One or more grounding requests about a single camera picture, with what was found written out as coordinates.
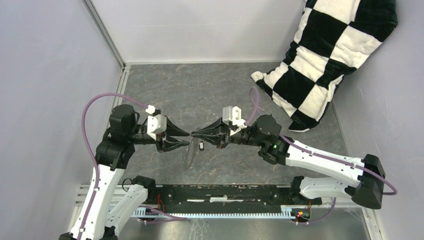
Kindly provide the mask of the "large metal keyring plate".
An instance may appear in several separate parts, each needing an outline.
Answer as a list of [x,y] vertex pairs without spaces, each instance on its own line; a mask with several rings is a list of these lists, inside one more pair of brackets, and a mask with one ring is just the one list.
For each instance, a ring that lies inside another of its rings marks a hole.
[[192,138],[188,149],[186,151],[185,157],[184,157],[184,169],[188,170],[192,168],[195,157],[197,155],[197,149],[198,149],[199,139],[198,138]]

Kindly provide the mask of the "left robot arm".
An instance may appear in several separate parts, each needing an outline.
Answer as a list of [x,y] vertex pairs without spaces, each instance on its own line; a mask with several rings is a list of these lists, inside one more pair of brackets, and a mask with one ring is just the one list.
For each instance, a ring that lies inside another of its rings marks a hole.
[[180,139],[189,133],[174,125],[160,110],[150,105],[146,112],[149,116],[139,124],[140,114],[133,106],[121,104],[112,109],[109,128],[92,154],[93,176],[81,213],[71,230],[61,234],[59,239],[116,240],[134,211],[142,203],[151,204],[156,200],[155,180],[136,176],[124,197],[110,209],[135,145],[153,145],[162,153],[190,144]]

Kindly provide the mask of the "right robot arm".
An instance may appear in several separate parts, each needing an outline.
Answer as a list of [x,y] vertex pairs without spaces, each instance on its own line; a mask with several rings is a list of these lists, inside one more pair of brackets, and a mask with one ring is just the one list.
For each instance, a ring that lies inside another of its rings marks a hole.
[[379,210],[384,196],[386,177],[380,159],[338,155],[307,146],[290,137],[281,136],[282,126],[272,115],[261,115],[251,126],[232,126],[219,118],[211,125],[193,131],[191,136],[215,145],[228,144],[259,147],[258,155],[272,165],[308,169],[324,177],[297,176],[289,189],[295,204],[316,198],[349,198],[364,208]]

